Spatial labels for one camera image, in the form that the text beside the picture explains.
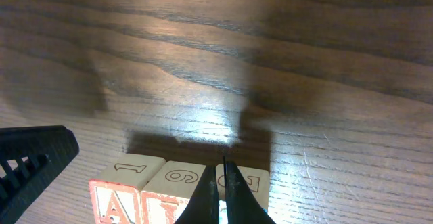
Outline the blue 2 block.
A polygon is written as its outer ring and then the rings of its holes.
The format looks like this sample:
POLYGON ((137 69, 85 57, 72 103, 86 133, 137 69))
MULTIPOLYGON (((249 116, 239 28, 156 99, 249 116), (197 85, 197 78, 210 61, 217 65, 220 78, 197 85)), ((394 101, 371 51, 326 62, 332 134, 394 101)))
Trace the blue 2 block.
MULTIPOLYGON (((246 181, 250 191, 254 195, 260 206, 268 212, 269 207, 269 188, 270 174, 266 170, 254 169, 244 166, 239 166, 238 169, 246 181)), ((223 165, 219 164, 216 167, 216 176, 218 181, 219 191, 219 223, 228 224, 227 205, 225 202, 225 180, 223 175, 223 165)))

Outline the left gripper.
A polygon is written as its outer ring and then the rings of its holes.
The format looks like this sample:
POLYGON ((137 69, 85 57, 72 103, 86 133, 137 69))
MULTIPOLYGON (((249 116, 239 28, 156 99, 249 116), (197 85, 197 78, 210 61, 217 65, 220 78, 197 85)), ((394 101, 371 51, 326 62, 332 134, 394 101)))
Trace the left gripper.
POLYGON ((15 223, 79 153, 65 126, 1 129, 1 222, 15 223))

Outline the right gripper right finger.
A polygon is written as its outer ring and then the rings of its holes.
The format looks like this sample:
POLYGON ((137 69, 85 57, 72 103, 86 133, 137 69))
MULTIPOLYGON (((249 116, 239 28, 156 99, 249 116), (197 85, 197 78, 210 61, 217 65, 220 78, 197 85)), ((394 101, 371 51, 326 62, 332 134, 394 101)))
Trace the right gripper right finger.
POLYGON ((224 161, 228 224, 275 224, 255 199, 234 161, 224 161))

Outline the red A block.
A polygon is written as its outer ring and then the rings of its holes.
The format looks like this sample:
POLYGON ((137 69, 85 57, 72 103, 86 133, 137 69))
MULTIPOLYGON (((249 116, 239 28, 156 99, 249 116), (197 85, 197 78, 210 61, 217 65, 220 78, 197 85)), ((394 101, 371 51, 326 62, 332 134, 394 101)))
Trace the red A block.
POLYGON ((142 223, 141 190, 166 164, 156 156, 125 154, 89 181, 96 223, 142 223))

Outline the red I block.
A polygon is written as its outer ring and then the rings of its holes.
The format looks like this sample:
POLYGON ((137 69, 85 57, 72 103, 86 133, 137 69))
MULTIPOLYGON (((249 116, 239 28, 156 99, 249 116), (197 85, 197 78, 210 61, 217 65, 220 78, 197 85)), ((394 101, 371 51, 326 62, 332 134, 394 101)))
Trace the red I block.
POLYGON ((142 223, 175 223, 205 168, 201 164, 168 161, 141 190, 142 223))

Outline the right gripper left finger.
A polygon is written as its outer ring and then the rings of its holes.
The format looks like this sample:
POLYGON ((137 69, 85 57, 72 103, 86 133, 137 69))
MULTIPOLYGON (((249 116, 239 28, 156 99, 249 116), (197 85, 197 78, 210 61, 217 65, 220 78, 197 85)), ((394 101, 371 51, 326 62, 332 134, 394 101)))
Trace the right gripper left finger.
POLYGON ((216 166, 204 169, 191 199, 175 224, 219 224, 216 166))

